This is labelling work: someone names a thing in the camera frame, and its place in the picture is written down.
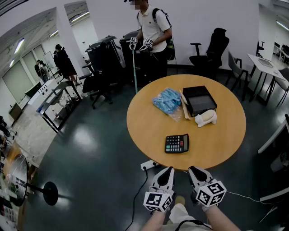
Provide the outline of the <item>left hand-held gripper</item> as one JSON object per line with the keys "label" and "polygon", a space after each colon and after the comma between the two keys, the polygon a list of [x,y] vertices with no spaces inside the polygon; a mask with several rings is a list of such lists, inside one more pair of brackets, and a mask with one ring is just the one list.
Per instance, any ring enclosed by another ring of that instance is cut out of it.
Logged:
{"label": "left hand-held gripper", "polygon": [[156,174],[149,190],[145,192],[144,207],[151,212],[165,212],[174,195],[174,168],[167,167]]}

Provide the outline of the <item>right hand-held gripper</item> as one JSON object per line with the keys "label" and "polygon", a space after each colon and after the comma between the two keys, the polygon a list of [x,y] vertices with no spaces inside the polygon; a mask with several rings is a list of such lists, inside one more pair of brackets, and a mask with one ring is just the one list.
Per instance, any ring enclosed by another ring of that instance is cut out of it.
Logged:
{"label": "right hand-held gripper", "polygon": [[193,187],[191,199],[194,205],[210,208],[218,205],[227,190],[221,181],[217,181],[205,169],[191,166],[188,168],[189,181]]}

